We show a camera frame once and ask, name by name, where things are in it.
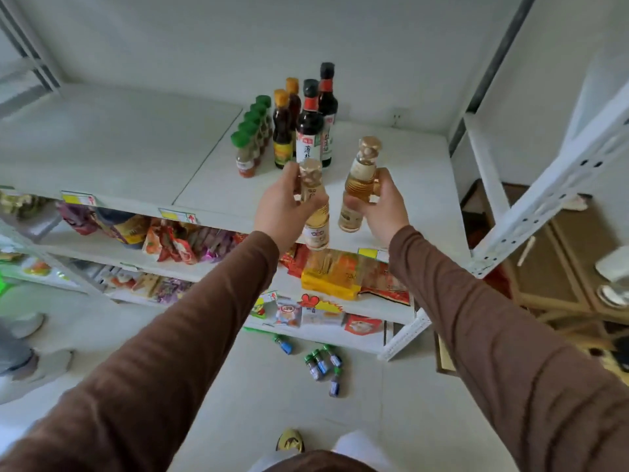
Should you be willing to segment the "person's left hand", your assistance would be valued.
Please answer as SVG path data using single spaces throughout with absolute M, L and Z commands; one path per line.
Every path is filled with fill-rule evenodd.
M 288 162 L 279 179 L 265 190 L 255 215 L 254 231 L 271 238 L 280 254 L 297 242 L 307 221 L 301 219 L 301 203 L 295 199 L 299 174 L 298 164 Z

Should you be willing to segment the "person's right hand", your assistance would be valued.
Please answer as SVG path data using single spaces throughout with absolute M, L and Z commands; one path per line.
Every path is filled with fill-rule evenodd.
M 404 199 L 386 167 L 376 169 L 380 195 L 370 213 L 364 216 L 373 236 L 389 247 L 397 232 L 410 225 Z

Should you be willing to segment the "gold-capped amber liquid bottle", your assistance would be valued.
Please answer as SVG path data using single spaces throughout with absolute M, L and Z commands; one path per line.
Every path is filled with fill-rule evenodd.
M 323 165 L 316 158 L 305 158 L 300 164 L 301 201 L 316 196 L 319 192 L 325 194 L 323 184 Z M 329 242 L 329 202 L 310 215 L 303 229 L 305 245 L 315 251 L 324 250 Z
M 338 225 L 347 233 L 358 231 L 364 216 L 348 206 L 346 196 L 358 198 L 365 203 L 370 201 L 373 194 L 377 159 L 382 148 L 380 139 L 376 136 L 364 136 L 358 144 L 358 152 L 351 164 L 347 175 L 342 207 Z

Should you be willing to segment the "person's right forearm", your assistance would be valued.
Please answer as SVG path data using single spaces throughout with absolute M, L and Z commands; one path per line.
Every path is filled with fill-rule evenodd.
M 617 376 L 412 226 L 392 238 L 389 265 L 521 472 L 629 472 L 629 387 Z

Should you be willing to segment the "person's left forearm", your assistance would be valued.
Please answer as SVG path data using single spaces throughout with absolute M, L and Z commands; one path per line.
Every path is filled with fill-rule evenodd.
M 0 458 L 0 472 L 166 472 L 259 295 L 279 242 L 254 231 Z

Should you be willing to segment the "yellow-capped dark sauce bottle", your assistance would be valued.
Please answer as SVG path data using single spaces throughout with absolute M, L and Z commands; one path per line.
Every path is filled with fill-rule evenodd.
M 274 163 L 277 168 L 284 166 L 293 159 L 293 131 L 292 115 L 289 108 L 289 94 L 283 88 L 274 91 L 274 113 L 272 120 L 274 130 L 272 134 Z
M 286 91 L 289 94 L 290 110 L 290 130 L 292 134 L 293 157 L 296 157 L 296 124 L 302 109 L 302 102 L 299 97 L 299 80 L 295 77 L 286 79 Z

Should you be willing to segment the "black-capped dark sauce bottle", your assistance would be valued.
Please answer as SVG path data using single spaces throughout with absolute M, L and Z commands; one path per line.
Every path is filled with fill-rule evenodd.
M 334 123 L 338 112 L 338 100 L 334 96 L 334 71 L 332 62 L 323 62 L 319 70 L 318 110 L 324 118 L 321 133 L 321 163 L 324 168 L 332 163 Z
M 303 106 L 296 121 L 295 158 L 302 163 L 307 158 L 322 160 L 321 135 L 324 117 L 319 112 L 319 81 L 305 79 L 303 82 Z

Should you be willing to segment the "green-capped seasoning bottle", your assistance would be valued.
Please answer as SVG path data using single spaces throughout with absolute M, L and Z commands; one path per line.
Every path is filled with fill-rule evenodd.
M 235 162 L 238 173 L 248 179 L 256 173 L 256 154 L 252 137 L 244 131 L 238 130 L 230 137 L 235 148 Z
M 272 135 L 272 118 L 271 118 L 271 97 L 268 95 L 257 95 L 256 105 L 261 112 L 261 116 L 265 125 L 265 137 L 268 139 Z
M 264 146 L 267 146 L 269 142 L 267 108 L 265 107 L 265 105 L 255 102 L 250 104 L 249 113 L 252 122 L 254 122 L 258 127 L 258 137 L 260 138 L 260 142 Z
M 252 150 L 252 154 L 254 156 L 254 164 L 255 166 L 259 166 L 260 165 L 260 161 L 261 161 L 261 153 L 260 153 L 260 147 L 261 147 L 261 143 L 260 143 L 260 125 L 259 125 L 259 121 L 254 122 L 254 121 L 242 121 L 239 125 L 238 125 L 238 130 L 240 132 L 243 132 L 245 134 L 247 134 L 250 138 L 251 141 L 251 150 Z
M 256 146 L 258 147 L 260 155 L 265 151 L 265 128 L 262 120 L 262 116 L 257 110 L 248 110 L 244 117 L 247 123 L 247 131 L 250 137 L 255 138 Z

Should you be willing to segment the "orange red flat packet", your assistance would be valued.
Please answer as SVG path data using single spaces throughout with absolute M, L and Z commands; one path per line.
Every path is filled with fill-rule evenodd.
M 359 295 L 371 294 L 400 305 L 411 306 L 407 287 L 391 274 L 389 264 L 367 259 L 362 271 Z

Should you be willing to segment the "white box with yellow sticker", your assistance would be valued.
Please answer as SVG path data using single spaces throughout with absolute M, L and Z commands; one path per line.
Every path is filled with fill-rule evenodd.
M 345 312 L 335 302 L 320 299 L 316 295 L 302 294 L 301 301 L 302 325 L 342 326 Z

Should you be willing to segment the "pink grey snack packets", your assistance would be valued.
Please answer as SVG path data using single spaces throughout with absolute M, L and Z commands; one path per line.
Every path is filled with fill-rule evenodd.
M 194 262 L 221 262 L 233 249 L 235 232 L 201 226 L 188 235 Z

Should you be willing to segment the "small red white box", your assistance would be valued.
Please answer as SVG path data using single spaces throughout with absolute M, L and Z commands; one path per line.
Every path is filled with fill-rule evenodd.
M 303 307 L 299 303 L 288 298 L 278 298 L 276 306 L 274 325 L 283 325 L 291 328 L 301 327 Z

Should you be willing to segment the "green white small box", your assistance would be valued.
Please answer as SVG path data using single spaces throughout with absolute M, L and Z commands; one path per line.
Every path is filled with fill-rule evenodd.
M 250 316 L 258 319 L 266 318 L 266 309 L 265 307 L 271 303 L 276 302 L 277 300 L 277 291 L 267 291 L 262 293 L 258 299 L 256 300 L 251 312 Z

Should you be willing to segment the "red white packet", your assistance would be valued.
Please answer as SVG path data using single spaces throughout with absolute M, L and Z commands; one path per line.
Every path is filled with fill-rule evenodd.
M 344 331 L 357 336 L 367 336 L 382 330 L 384 322 L 378 318 L 348 314 L 344 323 Z

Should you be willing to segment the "red orange snack packets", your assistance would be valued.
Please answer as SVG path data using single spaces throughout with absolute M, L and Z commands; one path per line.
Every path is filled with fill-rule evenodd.
M 199 262 L 193 249 L 199 227 L 191 223 L 152 218 L 146 232 L 142 252 L 156 262 L 175 261 L 186 265 Z

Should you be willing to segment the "pale snack packets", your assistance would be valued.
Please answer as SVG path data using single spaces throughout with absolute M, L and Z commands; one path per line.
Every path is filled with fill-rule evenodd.
M 110 299 L 122 303 L 167 307 L 179 301 L 192 282 L 106 265 L 95 277 Z

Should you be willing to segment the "dark blue yellow snack packet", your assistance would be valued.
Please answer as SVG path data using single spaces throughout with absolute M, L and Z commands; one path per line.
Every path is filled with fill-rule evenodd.
M 142 214 L 94 207 L 93 218 L 104 233 L 126 248 L 141 250 L 152 219 Z

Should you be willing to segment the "brown floor mat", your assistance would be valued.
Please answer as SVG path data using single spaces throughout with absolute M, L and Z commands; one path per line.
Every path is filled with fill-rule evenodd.
M 595 264 L 620 246 L 592 195 L 563 209 L 484 281 L 629 386 L 629 306 L 601 297 Z

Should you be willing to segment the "white metal shelf rack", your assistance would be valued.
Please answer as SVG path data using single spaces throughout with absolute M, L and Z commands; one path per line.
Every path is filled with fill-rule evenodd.
M 237 171 L 230 135 L 243 121 L 234 104 L 180 95 L 68 85 L 0 118 L 0 189 L 160 216 L 190 214 L 198 223 L 250 233 L 262 193 L 280 170 L 270 150 L 251 178 Z M 464 266 L 470 260 L 459 198 L 443 136 L 337 121 L 330 197 L 330 243 L 358 253 L 381 248 L 367 226 L 338 228 L 342 194 L 358 142 L 376 136 L 405 197 L 410 223 Z

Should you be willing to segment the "person's yellow shoe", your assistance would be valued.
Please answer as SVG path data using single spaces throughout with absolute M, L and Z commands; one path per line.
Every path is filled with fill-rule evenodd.
M 298 430 L 294 428 L 287 428 L 282 432 L 277 440 L 276 451 L 291 453 L 305 452 L 303 436 Z

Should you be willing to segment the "purple snack packet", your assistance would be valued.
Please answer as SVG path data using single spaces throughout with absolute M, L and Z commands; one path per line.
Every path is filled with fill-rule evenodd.
M 57 201 L 56 208 L 62 220 L 81 236 L 91 235 L 100 229 L 90 206 Z

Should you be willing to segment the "person's white trousers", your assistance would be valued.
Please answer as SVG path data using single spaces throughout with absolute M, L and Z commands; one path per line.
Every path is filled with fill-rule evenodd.
M 313 449 L 307 451 L 305 446 L 305 452 L 316 450 L 333 451 L 337 454 L 354 458 L 373 467 L 378 472 L 401 472 L 401 469 L 392 462 L 385 451 L 361 430 L 354 430 L 348 434 L 342 435 L 335 442 L 331 450 Z M 296 454 L 297 453 L 274 451 L 260 457 L 247 472 L 262 472 L 262 469 L 266 466 L 275 464 L 280 460 Z

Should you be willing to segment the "person's brown top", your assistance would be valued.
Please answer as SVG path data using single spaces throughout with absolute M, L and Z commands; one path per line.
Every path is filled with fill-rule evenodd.
M 333 451 L 298 453 L 266 466 L 262 472 L 378 472 L 354 458 Z

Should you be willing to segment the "shiny metal bowl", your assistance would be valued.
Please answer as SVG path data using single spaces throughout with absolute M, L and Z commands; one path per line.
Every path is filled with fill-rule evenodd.
M 629 309 L 629 286 L 627 285 L 619 283 L 599 285 L 596 294 L 609 308 Z

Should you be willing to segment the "white perforated rack frame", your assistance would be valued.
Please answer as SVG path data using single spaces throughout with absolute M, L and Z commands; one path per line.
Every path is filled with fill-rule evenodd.
M 465 120 L 494 218 L 494 226 L 471 251 L 466 266 L 482 279 L 629 149 L 629 80 L 578 134 L 567 138 L 555 160 L 513 205 L 499 179 L 479 118 L 466 114 Z

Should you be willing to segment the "dark vertical wall strip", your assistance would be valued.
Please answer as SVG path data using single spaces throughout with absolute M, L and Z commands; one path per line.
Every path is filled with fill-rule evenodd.
M 464 115 L 474 114 L 481 107 L 535 2 L 515 0 L 515 5 L 500 16 L 497 26 L 492 29 L 487 43 L 481 49 L 481 59 L 467 82 L 447 132 L 450 158 L 454 156 L 467 131 Z

